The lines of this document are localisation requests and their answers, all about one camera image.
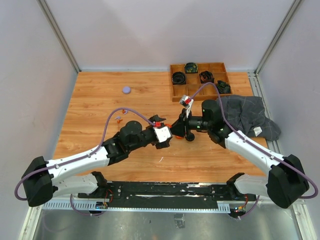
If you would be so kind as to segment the black earbud case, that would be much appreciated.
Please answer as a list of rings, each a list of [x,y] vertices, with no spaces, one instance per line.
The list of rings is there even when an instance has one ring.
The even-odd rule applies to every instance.
[[[192,142],[192,141],[195,140],[195,135],[194,135],[192,132],[190,132],[190,133],[188,133],[188,134],[185,136],[185,139],[186,139],[188,142]]]

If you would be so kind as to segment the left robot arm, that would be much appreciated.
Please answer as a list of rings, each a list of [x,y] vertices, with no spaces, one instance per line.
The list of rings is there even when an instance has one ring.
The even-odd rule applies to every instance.
[[[21,177],[26,201],[30,207],[45,204],[54,194],[61,193],[59,184],[64,180],[91,169],[121,162],[132,151],[149,144],[157,149],[168,148],[171,139],[171,130],[163,122],[153,122],[143,128],[138,121],[131,120],[112,138],[90,150],[60,159],[46,160],[38,156]]]

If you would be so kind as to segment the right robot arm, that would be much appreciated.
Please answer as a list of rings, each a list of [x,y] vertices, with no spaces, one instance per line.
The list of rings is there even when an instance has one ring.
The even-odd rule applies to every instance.
[[[292,154],[283,156],[235,130],[227,122],[224,110],[216,100],[202,102],[201,116],[192,115],[193,99],[189,96],[183,96],[179,103],[184,109],[171,127],[173,135],[193,141],[195,136],[192,130],[206,132],[212,142],[244,157],[265,174],[253,176],[237,173],[227,181],[226,193],[230,199],[238,200],[244,194],[264,196],[286,209],[309,190],[310,185],[298,157]]]

